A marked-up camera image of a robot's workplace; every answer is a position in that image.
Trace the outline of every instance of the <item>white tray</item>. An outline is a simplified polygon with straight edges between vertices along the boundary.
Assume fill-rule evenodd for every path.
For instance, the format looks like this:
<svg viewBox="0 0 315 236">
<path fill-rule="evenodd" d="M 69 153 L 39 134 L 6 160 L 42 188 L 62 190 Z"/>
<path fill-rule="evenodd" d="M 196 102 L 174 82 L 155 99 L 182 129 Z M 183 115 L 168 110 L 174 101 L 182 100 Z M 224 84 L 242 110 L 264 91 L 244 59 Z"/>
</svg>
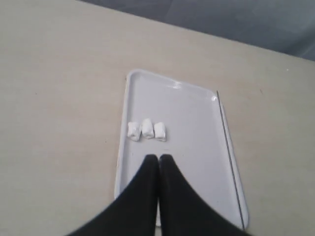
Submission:
<svg viewBox="0 0 315 236">
<path fill-rule="evenodd" d="M 222 113 L 231 161 L 216 93 L 148 71 L 131 71 L 126 80 L 115 198 L 133 178 L 146 154 L 171 154 L 208 205 L 241 229 L 243 219 L 246 228 L 248 212 Z M 164 122 L 165 143 L 144 138 L 133 142 L 126 137 L 127 123 L 141 123 L 145 118 L 153 123 Z"/>
</svg>

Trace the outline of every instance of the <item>white cube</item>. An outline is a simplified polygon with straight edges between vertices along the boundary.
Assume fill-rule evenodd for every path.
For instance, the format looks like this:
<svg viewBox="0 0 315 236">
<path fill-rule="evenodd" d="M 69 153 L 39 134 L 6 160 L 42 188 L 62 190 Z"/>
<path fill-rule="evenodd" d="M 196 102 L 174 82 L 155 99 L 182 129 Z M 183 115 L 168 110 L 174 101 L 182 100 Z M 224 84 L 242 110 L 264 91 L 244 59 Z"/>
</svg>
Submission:
<svg viewBox="0 0 315 236">
<path fill-rule="evenodd" d="M 153 125 L 149 118 L 142 121 L 142 136 L 146 139 L 154 138 Z"/>
<path fill-rule="evenodd" d="M 141 135 L 141 125 L 137 122 L 128 123 L 127 137 L 133 141 L 139 141 Z"/>
<path fill-rule="evenodd" d="M 154 125 L 155 138 L 159 141 L 166 141 L 166 130 L 163 122 L 156 123 Z"/>
</svg>

